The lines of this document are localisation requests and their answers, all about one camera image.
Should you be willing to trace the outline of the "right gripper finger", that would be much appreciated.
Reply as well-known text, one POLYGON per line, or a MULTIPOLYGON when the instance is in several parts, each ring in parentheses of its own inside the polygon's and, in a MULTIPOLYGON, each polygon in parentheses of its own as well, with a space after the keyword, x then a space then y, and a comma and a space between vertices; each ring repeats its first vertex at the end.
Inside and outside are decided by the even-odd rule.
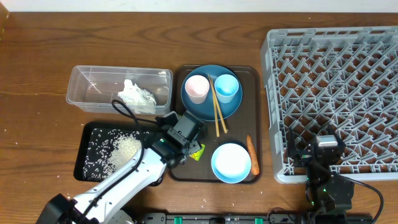
POLYGON ((295 143, 295 136, 292 128, 289 128, 288 131, 289 139, 287 141, 287 152, 295 152, 297 150, 296 143, 295 143))
POLYGON ((335 132, 335 130, 332 128, 332 125, 328 125, 326 128, 327 134, 329 136, 333 136, 335 139, 335 142, 337 145, 344 145, 345 143, 343 142, 343 140, 337 135, 337 133, 335 132))

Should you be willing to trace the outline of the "green snack wrapper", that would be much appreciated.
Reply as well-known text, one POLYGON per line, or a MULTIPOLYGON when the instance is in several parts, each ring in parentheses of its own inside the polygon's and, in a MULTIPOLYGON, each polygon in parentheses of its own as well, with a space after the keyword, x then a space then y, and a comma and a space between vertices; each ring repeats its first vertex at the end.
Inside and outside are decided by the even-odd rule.
POLYGON ((190 157, 191 157, 192 159, 196 160, 196 161, 199 161, 200 158, 201 158, 201 156, 202 156, 202 154, 204 153, 204 150, 205 150, 205 145, 204 145, 204 144, 201 144, 201 149, 200 149, 199 151, 197 151, 197 152, 191 154, 190 157))

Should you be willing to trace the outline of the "orange carrot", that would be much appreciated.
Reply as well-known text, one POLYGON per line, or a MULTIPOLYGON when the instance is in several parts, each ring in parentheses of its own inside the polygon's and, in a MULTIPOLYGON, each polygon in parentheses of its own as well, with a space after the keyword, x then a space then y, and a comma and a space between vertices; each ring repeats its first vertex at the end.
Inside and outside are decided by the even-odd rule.
POLYGON ((258 175, 260 173, 259 163, 254 143, 252 141, 252 137, 249 134, 247 134, 246 136, 246 144, 248 148, 249 157, 251 158, 251 174, 258 175))

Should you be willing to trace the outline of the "light blue bowl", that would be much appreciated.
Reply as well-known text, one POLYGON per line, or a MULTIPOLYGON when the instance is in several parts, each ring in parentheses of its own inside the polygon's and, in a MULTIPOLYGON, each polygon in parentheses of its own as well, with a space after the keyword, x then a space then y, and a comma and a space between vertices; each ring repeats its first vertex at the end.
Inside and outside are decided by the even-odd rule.
POLYGON ((225 143, 214 151, 211 169, 220 181, 237 184, 251 172, 251 159, 247 150, 240 144, 225 143))

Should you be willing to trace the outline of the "pink cup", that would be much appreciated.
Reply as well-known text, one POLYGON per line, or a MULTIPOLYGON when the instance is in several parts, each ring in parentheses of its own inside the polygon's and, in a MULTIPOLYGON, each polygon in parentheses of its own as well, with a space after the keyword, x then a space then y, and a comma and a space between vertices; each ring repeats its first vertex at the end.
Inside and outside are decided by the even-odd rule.
POLYGON ((206 100, 209 89, 209 81, 202 75, 191 76, 185 83, 185 91, 194 104, 203 103, 206 100))

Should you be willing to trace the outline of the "white napkin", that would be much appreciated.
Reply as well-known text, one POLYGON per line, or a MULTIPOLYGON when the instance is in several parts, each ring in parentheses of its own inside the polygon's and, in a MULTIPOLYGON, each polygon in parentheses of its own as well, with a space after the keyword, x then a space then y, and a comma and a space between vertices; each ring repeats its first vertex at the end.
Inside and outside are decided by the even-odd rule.
POLYGON ((124 89, 118 93, 123 103, 137 114, 155 114, 157 102, 152 93, 125 79, 124 89))

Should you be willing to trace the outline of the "light blue cup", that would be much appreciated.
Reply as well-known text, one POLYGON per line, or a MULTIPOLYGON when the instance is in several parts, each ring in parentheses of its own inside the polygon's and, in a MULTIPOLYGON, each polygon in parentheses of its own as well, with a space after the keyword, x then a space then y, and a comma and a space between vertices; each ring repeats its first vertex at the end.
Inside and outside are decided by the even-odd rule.
POLYGON ((235 76, 224 74, 215 81, 215 90, 218 101, 229 103, 239 90, 239 82, 235 76))

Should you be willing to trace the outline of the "white rice pile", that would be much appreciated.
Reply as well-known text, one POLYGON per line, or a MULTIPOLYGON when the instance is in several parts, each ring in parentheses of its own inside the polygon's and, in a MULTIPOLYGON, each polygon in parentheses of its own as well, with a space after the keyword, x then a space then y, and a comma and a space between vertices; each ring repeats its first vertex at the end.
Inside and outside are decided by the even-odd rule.
POLYGON ((83 163, 83 179, 101 182, 141 150, 138 131, 95 128, 83 163))

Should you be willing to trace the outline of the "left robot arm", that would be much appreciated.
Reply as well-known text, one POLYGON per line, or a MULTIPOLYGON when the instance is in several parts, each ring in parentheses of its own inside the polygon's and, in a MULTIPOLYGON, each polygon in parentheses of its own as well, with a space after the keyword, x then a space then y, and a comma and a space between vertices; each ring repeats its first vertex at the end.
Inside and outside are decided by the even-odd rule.
POLYGON ((123 206, 148 185, 159 180, 166 169, 183 164, 201 149, 198 136, 204 122, 186 111, 173 118, 164 131, 154 133, 120 169, 97 186, 69 200, 62 194, 51 199, 37 223, 108 223, 123 206))

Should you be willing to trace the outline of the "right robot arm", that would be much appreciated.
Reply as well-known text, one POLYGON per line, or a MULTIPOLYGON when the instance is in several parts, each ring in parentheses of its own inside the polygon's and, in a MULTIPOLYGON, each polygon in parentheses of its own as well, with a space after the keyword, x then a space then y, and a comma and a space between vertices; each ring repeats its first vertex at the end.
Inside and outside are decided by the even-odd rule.
POLYGON ((298 148, 292 129, 288 134, 287 155, 295 167, 305 169, 305 193, 312 204, 302 223, 347 223, 346 211, 352 208, 354 183, 329 171, 339 161, 346 144, 331 126, 326 135, 316 136, 306 149, 298 148))

